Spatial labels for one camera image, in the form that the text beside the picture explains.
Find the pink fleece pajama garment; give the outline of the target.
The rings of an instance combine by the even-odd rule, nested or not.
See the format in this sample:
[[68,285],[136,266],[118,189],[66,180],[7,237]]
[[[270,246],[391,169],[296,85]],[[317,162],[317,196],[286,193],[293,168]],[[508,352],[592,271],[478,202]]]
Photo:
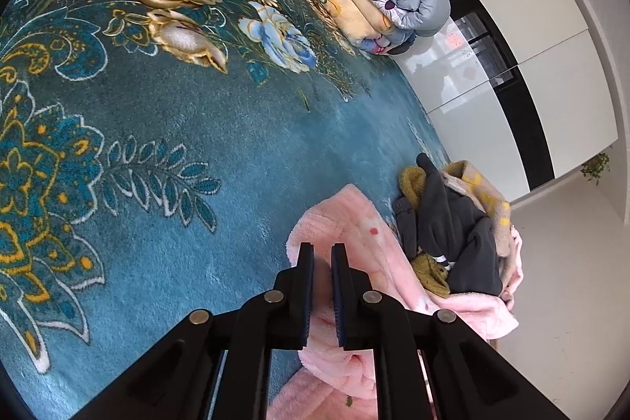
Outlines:
[[372,287],[405,308],[431,315],[455,311],[485,340],[497,340],[518,326],[511,301],[479,293],[438,298],[415,276],[393,231],[374,204],[353,184],[309,208],[289,234],[289,262],[299,246],[315,250],[314,297],[309,340],[299,352],[301,367],[267,409],[270,419],[374,419],[377,388],[369,351],[346,352],[336,337],[331,283],[331,248],[346,247],[351,268],[365,272]]

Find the dark navy garment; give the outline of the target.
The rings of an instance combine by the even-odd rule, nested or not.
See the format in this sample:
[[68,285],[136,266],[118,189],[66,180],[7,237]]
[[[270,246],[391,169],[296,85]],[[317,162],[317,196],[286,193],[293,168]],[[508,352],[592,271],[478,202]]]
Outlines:
[[424,152],[417,156],[414,166],[422,167],[426,173],[421,212],[430,217],[429,230],[435,240],[435,250],[428,253],[444,259],[450,295],[500,295],[503,291],[500,257],[490,218],[469,197],[449,188],[442,170]]

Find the beige yellow checked garment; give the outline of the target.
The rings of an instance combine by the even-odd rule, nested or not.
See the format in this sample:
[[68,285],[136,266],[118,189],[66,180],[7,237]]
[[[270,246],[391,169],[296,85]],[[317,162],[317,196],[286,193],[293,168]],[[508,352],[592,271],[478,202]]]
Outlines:
[[510,203],[469,161],[450,163],[442,176],[449,188],[469,197],[490,218],[498,257],[507,258],[513,245]]

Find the green potted plant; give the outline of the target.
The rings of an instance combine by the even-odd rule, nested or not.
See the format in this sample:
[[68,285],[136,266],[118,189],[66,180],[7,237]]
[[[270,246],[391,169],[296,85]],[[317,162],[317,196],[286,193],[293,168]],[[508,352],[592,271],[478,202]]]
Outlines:
[[587,181],[598,185],[602,176],[610,170],[610,157],[606,152],[599,152],[581,165],[580,173]]

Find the teal floral bed blanket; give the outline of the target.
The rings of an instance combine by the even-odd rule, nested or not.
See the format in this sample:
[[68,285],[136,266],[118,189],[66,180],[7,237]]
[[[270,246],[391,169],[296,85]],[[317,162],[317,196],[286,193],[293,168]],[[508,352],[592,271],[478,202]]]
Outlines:
[[447,162],[397,64],[318,0],[9,0],[1,16],[1,360],[67,419],[187,312],[286,268],[310,206]]

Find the white black wardrobe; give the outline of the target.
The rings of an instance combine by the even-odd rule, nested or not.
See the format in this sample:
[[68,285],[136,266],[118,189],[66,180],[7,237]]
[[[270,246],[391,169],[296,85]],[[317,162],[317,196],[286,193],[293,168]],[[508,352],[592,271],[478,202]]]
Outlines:
[[432,37],[397,58],[454,160],[508,200],[618,137],[610,87],[576,0],[450,0]]

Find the yellow folded floral blanket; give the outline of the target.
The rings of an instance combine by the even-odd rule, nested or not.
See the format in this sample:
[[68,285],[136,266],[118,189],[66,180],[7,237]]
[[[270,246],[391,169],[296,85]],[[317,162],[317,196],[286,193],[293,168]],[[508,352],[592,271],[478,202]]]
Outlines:
[[381,13],[371,0],[308,0],[342,46],[364,54],[399,54],[407,51],[417,35],[402,30]]

